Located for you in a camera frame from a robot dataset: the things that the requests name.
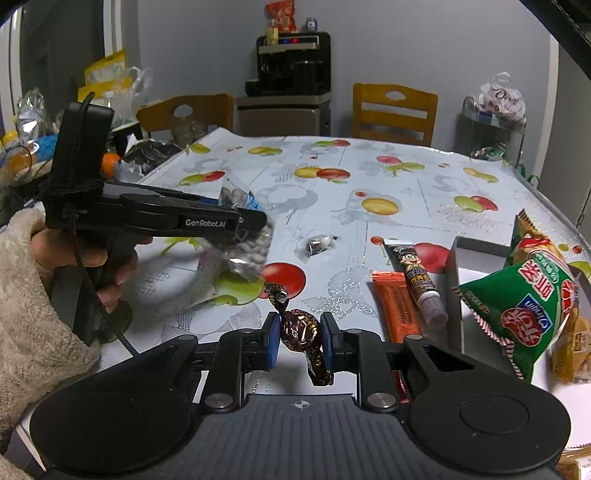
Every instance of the black appliance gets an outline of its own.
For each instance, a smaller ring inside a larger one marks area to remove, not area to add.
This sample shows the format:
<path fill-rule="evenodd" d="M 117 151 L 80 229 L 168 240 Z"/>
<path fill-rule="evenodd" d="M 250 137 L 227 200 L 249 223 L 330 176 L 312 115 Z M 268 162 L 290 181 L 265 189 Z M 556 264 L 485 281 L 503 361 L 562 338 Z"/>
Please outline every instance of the black appliance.
<path fill-rule="evenodd" d="M 330 91 L 330 34 L 280 34 L 276 45 L 256 40 L 257 80 L 246 82 L 249 96 L 322 95 Z"/>

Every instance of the plastic bag of candy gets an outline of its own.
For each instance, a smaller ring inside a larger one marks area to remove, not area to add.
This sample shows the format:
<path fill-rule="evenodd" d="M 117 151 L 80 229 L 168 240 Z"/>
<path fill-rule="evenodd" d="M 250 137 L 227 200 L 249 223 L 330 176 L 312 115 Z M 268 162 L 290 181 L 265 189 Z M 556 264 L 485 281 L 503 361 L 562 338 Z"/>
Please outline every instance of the plastic bag of candy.
<path fill-rule="evenodd" d="M 295 33 L 297 32 L 296 21 L 294 14 L 294 0 L 281 0 L 273 2 L 266 6 L 271 19 L 274 20 L 274 26 L 279 29 L 280 33 Z"/>

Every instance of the metal screw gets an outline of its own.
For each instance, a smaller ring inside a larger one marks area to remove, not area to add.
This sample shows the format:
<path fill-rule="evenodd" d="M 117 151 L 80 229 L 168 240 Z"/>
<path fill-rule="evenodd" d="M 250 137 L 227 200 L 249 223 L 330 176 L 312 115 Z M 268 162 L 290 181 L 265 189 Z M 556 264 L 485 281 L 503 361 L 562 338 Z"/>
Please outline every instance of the metal screw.
<path fill-rule="evenodd" d="M 368 403 L 376 408 L 390 408 L 396 405 L 396 397 L 386 392 L 372 393 L 368 397 Z"/>
<path fill-rule="evenodd" d="M 205 405 L 210 408 L 226 408 L 232 405 L 233 401 L 227 393 L 212 393 L 205 398 Z"/>

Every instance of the fingernail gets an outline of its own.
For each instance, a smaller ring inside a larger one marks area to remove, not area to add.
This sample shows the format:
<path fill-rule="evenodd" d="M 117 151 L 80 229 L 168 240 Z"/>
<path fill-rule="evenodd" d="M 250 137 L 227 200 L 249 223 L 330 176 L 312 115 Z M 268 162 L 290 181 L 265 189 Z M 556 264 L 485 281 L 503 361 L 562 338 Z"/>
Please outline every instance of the fingernail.
<path fill-rule="evenodd" d="M 133 276 L 133 274 L 133 271 L 131 271 L 129 268 L 122 268 L 115 277 L 115 283 L 117 285 L 123 285 Z"/>
<path fill-rule="evenodd" d="M 108 304 L 109 302 L 111 302 L 111 300 L 112 300 L 112 299 L 111 299 L 111 297 L 112 297 L 112 296 L 109 294 L 109 292 L 108 292 L 108 291 L 101 290 L 101 291 L 98 291 L 98 292 L 96 292 L 96 294 L 99 296 L 99 298 L 100 298 L 100 302 L 101 302 L 103 305 L 107 305 L 107 304 Z"/>

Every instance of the table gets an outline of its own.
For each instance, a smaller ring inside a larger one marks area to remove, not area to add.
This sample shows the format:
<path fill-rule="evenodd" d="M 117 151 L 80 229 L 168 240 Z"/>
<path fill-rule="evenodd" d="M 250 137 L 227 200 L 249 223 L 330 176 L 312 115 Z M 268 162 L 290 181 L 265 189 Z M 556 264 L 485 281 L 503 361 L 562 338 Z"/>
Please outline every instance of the table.
<path fill-rule="evenodd" d="M 287 271 L 287 280 L 297 277 L 293 272 L 304 273 L 305 284 L 292 285 L 297 295 L 290 308 L 316 315 L 330 310 L 341 329 L 362 328 L 387 338 L 369 289 L 372 270 L 392 268 L 383 239 L 419 244 L 425 266 L 443 292 L 440 273 L 455 237 L 506 245 L 522 208 L 556 244 L 568 249 L 568 262 L 591 274 L 590 250 L 576 229 L 501 162 L 365 140 L 243 138 L 220 128 L 161 165 L 143 183 L 217 197 L 223 181 L 217 172 L 231 172 L 248 185 L 274 220 L 267 269 L 279 275 Z M 335 249 L 302 262 L 295 254 L 298 245 L 323 233 L 339 237 Z M 126 292 L 133 310 L 126 337 L 140 352 L 186 332 L 214 342 L 232 329 L 260 327 L 272 310 L 268 300 L 258 298 L 260 287 L 236 288 L 220 281 L 213 294 L 225 297 L 187 309 L 195 300 L 201 274 L 196 252 L 202 247 L 199 241 L 181 240 L 154 239 L 151 245 L 138 246 L 138 275 Z M 110 343 L 102 348 L 100 366 L 128 357 L 119 342 Z M 314 387 L 304 355 L 281 345 L 276 369 L 249 374 L 245 391 L 354 394 L 356 379 L 341 372 L 334 385 Z"/>

